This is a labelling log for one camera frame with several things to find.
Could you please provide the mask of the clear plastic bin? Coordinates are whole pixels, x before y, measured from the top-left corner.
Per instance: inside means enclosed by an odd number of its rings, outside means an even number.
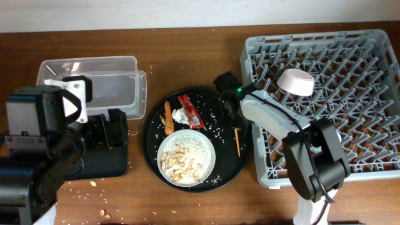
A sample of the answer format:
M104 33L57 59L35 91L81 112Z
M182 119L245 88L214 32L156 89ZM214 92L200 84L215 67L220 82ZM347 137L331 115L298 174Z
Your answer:
M89 116L108 115L118 108L128 120L142 119L146 112L146 73L138 69L134 56L53 59L41 63L36 84L47 79L62 81L85 76L92 81L92 100L86 104Z

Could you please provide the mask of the orange carrot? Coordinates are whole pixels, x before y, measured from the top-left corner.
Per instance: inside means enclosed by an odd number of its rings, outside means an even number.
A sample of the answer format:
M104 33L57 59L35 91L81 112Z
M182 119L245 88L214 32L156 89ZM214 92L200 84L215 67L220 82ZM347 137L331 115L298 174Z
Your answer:
M166 135L170 135L174 132L174 121L172 117L171 105L168 101L164 103L165 110L165 129L164 132Z

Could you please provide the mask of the white tissue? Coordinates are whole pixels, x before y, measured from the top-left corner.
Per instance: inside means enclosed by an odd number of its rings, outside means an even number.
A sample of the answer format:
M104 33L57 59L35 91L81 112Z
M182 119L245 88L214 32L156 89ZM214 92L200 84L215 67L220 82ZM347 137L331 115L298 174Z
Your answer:
M180 124L190 125L189 118L186 114L185 109L182 107L181 109L174 109L172 111L172 118Z

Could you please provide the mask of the grey plate with rice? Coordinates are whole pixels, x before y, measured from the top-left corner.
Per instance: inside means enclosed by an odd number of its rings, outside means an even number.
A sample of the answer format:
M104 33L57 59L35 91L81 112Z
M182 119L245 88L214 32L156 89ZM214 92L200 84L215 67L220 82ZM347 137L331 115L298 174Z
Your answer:
M199 131L182 129L161 142L156 162L168 184L191 188L211 175L216 152L207 136Z

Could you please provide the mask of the red snack wrapper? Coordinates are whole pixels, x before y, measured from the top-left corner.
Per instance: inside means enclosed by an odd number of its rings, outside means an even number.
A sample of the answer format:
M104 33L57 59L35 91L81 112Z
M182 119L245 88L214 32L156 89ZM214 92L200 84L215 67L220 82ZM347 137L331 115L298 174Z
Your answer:
M200 118L196 108L190 101L187 94L177 97L182 107L186 112L186 116L189 119L189 126L191 129L202 129L204 128L203 120Z

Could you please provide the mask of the wooden chopstick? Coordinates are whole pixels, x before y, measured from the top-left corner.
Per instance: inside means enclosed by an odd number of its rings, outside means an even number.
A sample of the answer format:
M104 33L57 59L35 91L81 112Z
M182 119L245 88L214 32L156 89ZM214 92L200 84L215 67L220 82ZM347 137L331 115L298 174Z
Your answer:
M239 142L238 128L234 128L234 135L235 135L235 140L236 140L237 155L240 158L241 157L241 147L240 147L240 142Z

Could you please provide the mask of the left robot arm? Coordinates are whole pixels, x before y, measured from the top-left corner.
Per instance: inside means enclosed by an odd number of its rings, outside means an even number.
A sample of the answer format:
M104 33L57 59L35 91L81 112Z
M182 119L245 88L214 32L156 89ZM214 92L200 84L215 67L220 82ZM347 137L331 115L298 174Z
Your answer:
M53 224L57 192L66 181L126 173L126 114L78 118L83 108L58 86L26 86L6 103L9 154L1 158L1 223Z

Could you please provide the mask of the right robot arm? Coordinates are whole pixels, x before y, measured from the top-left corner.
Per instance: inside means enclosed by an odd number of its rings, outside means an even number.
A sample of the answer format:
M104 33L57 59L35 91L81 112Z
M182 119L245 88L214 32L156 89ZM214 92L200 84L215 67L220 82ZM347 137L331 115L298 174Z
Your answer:
M291 224L327 224L334 196L351 168L334 123L290 111L256 84L242 85L230 71L213 82L232 120L262 126L283 147L288 178L299 195Z

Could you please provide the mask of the grey dishwasher rack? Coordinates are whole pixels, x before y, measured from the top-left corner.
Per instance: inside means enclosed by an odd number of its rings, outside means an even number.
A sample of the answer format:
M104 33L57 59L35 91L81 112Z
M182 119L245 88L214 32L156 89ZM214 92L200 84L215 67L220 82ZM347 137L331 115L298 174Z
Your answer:
M384 31L250 37L240 63L245 84L257 84L298 115L334 121L350 181L399 177L399 63ZM291 68L314 77L312 96L278 87Z

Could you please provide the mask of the black rectangular tray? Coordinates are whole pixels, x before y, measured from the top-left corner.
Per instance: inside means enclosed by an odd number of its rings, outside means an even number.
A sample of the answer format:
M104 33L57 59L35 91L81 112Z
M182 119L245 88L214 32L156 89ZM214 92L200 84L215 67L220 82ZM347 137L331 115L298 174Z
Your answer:
M84 138L84 125L71 125ZM111 147L109 150L85 150L83 155L64 172L67 181L111 178L123 176L128 170L128 143L124 146Z

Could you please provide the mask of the round black serving tray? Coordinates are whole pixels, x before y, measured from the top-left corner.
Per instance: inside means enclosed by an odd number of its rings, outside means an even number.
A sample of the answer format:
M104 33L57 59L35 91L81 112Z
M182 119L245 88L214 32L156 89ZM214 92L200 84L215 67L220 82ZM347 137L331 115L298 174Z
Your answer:
M206 127L199 132L207 136L216 152L216 163L211 175L201 184L193 187L178 187L168 184L161 176L156 162L158 147L166 138L160 117L164 116L164 102L172 109L180 108L178 96L187 94ZM178 90L162 98L150 110L142 128L141 147L150 170L163 183L172 188L189 193L212 191L230 183L242 171L253 151L251 125L248 122L239 127L241 157L238 157L233 122L228 113L221 114L220 94L208 87L189 87Z

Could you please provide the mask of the peanut shell pair on table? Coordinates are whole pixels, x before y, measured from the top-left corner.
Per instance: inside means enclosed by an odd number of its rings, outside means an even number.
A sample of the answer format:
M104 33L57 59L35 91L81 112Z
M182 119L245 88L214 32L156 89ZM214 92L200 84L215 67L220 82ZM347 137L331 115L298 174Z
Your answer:
M110 214L107 214L106 213L106 211L104 210L104 209L102 209L102 210L100 210L100 216L102 217L102 218L105 218L105 219L110 219L111 218L111 215Z

